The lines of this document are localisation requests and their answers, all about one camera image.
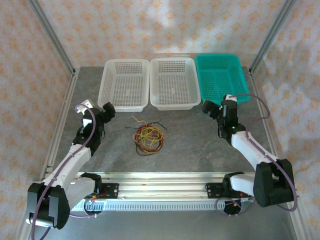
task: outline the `teal plastic basket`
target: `teal plastic basket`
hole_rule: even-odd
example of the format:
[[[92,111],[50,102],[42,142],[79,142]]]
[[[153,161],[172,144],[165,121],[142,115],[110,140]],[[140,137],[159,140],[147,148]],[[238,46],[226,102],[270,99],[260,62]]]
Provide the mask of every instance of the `teal plastic basket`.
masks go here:
[[[246,78],[239,58],[234,54],[200,54],[195,58],[201,99],[221,104],[227,94],[248,94]],[[243,103],[250,96],[240,96]]]

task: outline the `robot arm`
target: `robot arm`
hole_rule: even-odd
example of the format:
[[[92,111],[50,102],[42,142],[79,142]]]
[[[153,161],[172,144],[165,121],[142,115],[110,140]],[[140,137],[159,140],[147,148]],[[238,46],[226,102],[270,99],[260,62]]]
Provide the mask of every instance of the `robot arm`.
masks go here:
[[[93,119],[86,107],[80,106],[77,113],[82,113],[82,126],[78,129],[72,146],[59,166],[42,182],[34,182],[27,192],[27,219],[32,224],[36,206],[45,188],[54,179],[47,193],[42,199],[35,224],[43,227],[61,229],[66,224],[70,210],[86,196],[102,191],[101,176],[93,173],[84,173],[75,184],[71,184],[81,167],[90,160],[101,143],[104,124],[108,123],[115,116],[115,109],[111,103],[103,106],[105,111],[93,108],[93,103],[86,100],[82,103],[94,114],[95,129],[93,135]]]
[[[275,166],[278,164],[294,183],[292,165],[287,159],[279,159],[265,150],[246,128],[238,123],[237,99],[225,96],[221,105],[205,101],[204,113],[218,123],[218,135],[237,149],[255,170],[254,177],[243,172],[229,173],[223,179],[225,194],[232,191],[254,196],[261,207],[291,202],[294,195],[284,174]]]

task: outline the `patterned wallpaper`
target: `patterned wallpaper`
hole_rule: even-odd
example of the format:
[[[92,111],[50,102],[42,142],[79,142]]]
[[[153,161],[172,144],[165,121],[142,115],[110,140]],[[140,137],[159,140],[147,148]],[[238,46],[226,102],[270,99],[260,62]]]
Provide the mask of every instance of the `patterned wallpaper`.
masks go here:
[[[254,76],[280,157],[293,164],[311,233],[320,239],[320,8],[297,1]]]
[[[69,73],[26,0],[0,1],[0,239],[39,180]]]
[[[249,66],[285,0],[39,0],[74,67],[159,53],[233,53]]]

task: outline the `plastic basket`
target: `plastic basket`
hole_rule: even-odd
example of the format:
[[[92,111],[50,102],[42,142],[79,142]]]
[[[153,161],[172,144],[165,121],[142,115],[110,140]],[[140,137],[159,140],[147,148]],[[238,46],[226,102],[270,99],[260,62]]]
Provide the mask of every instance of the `plastic basket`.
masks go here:
[[[221,104],[227,94],[248,94],[246,78],[239,58],[234,54],[200,54],[195,58],[201,98]],[[250,99],[240,96],[237,103]]]
[[[150,102],[158,110],[190,110],[201,102],[195,61],[189,57],[150,62]]]
[[[150,63],[145,59],[112,59],[105,63],[98,106],[112,103],[116,112],[141,112],[149,100]]]

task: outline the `white plastic basket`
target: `white plastic basket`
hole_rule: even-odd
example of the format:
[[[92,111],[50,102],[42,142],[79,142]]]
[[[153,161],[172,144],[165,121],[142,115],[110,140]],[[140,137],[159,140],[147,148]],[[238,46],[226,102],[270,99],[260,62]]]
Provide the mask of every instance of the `white plastic basket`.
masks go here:
[[[195,61],[189,57],[150,62],[150,102],[158,110],[190,110],[200,103]]]
[[[149,100],[150,63],[145,59],[112,59],[105,63],[98,106],[110,102],[116,112],[141,112]]]

